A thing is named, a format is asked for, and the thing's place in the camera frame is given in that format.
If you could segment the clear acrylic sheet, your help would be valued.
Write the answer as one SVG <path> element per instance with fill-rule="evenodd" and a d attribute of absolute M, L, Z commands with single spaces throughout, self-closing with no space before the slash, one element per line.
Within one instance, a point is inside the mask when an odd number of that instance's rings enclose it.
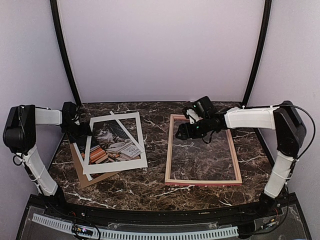
<path fill-rule="evenodd" d="M 188 181 L 233 181 L 236 179 L 227 130 L 202 139 L 181 140 L 173 135 L 170 178 Z"/>

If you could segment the brown cardboard backing board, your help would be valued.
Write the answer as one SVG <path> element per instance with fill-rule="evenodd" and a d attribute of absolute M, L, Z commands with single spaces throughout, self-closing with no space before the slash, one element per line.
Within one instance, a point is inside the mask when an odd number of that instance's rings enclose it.
<path fill-rule="evenodd" d="M 76 173 L 77 173 L 77 176 L 79 179 L 80 187 L 82 189 L 89 187 L 89 186 L 92 186 L 94 184 L 97 184 L 98 182 L 106 180 L 106 179 L 119 173 L 119 171 L 118 172 L 105 172 L 105 173 L 93 174 L 93 176 L 91 176 L 90 174 L 83 174 L 84 160 L 81 156 L 81 153 L 78 149 L 78 146 L 76 143 L 70 143 L 69 146 L 70 146 L 74 166 L 76 169 Z"/>

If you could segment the pink wooden picture frame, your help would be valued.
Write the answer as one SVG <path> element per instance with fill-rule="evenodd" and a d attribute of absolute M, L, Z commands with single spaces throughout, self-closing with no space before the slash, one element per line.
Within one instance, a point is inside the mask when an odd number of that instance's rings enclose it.
<path fill-rule="evenodd" d="M 173 149 L 173 135 L 176 135 L 180 124 L 188 123 L 189 120 L 184 115 L 172 114 L 169 123 L 169 137 L 167 147 L 167 160 L 165 168 L 164 182 L 167 185 L 182 185 L 182 186 L 240 186 L 242 185 L 242 176 L 239 167 L 239 162 L 232 139 L 231 131 L 227 130 L 229 140 L 229 147 L 231 151 L 233 167 L 236 179 L 235 180 L 174 180 L 171 179 L 171 164 L 172 164 L 172 149 Z"/>

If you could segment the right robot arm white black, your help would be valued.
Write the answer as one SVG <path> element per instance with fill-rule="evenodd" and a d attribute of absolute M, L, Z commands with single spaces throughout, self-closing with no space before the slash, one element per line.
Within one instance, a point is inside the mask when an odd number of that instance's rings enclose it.
<path fill-rule="evenodd" d="M 232 107 L 216 111 L 208 97 L 194 102 L 183 112 L 188 122 L 175 134 L 180 140 L 202 139 L 207 133 L 236 128 L 270 129 L 276 133 L 277 157 L 270 178 L 255 205 L 255 213 L 266 217 L 275 208 L 276 198 L 290 180 L 307 129 L 291 101 L 272 106 Z"/>

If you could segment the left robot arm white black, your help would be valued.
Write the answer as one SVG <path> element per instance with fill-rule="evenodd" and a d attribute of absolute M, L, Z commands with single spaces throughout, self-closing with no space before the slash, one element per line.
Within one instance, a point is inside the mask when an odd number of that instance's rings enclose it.
<path fill-rule="evenodd" d="M 89 124 L 79 122 L 78 107 L 65 102 L 61 110 L 30 105 L 10 109 L 3 131 L 3 142 L 13 153 L 13 163 L 23 166 L 44 201 L 60 218 L 67 218 L 71 208 L 64 192 L 46 169 L 37 149 L 36 126 L 59 126 L 72 140 L 91 136 Z"/>

